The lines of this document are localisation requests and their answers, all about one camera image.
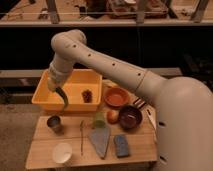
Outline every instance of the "small bowl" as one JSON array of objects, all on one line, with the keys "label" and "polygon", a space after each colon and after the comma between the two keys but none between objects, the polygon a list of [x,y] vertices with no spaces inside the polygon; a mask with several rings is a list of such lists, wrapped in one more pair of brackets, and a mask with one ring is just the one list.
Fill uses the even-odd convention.
[{"label": "small bowl", "polygon": [[52,159],[55,163],[65,164],[72,157],[72,146],[68,143],[59,143],[53,149]]},{"label": "small bowl", "polygon": [[132,129],[136,128],[143,120],[143,115],[140,109],[126,105],[119,110],[118,121],[122,128]]},{"label": "small bowl", "polygon": [[120,87],[109,88],[104,94],[104,101],[112,107],[121,107],[129,102],[129,94]]}]

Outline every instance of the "dark bowl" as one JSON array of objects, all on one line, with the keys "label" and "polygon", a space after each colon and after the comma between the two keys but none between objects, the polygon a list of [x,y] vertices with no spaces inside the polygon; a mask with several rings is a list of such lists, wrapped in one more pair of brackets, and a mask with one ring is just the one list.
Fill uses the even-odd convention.
[{"label": "dark bowl", "polygon": [[141,111],[131,105],[123,106],[119,111],[118,121],[122,128],[136,128],[143,120]]}]

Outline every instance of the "white paper cup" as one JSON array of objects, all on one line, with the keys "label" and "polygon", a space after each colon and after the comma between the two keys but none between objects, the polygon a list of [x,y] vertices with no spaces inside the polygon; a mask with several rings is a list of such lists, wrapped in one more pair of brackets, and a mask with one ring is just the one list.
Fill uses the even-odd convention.
[{"label": "white paper cup", "polygon": [[52,159],[57,164],[66,164],[72,157],[72,146],[68,143],[59,143],[53,149]]}]

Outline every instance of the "brown bowl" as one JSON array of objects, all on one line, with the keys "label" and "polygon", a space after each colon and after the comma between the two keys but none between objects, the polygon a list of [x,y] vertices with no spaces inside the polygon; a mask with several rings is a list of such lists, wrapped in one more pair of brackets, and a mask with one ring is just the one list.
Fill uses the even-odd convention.
[{"label": "brown bowl", "polygon": [[104,94],[104,101],[112,107],[121,107],[129,102],[129,94],[120,87],[109,88]]},{"label": "brown bowl", "polygon": [[124,129],[136,128],[143,120],[143,115],[140,109],[126,105],[123,106],[118,115],[118,122],[120,126]]}]

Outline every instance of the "food item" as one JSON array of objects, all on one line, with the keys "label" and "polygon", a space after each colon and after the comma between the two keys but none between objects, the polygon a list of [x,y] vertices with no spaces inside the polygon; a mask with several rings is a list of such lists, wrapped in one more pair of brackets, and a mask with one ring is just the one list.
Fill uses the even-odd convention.
[{"label": "food item", "polygon": [[64,92],[64,90],[61,88],[61,87],[57,87],[55,89],[56,93],[63,99],[64,101],[64,106],[62,108],[62,111],[68,106],[69,104],[69,101],[68,101],[68,98],[67,98],[67,95],[66,93]]},{"label": "food item", "polygon": [[109,110],[107,112],[107,121],[110,124],[115,124],[118,121],[118,112],[115,110]]},{"label": "food item", "polygon": [[82,97],[83,97],[84,103],[92,102],[92,92],[90,90],[84,90],[82,92]]}]

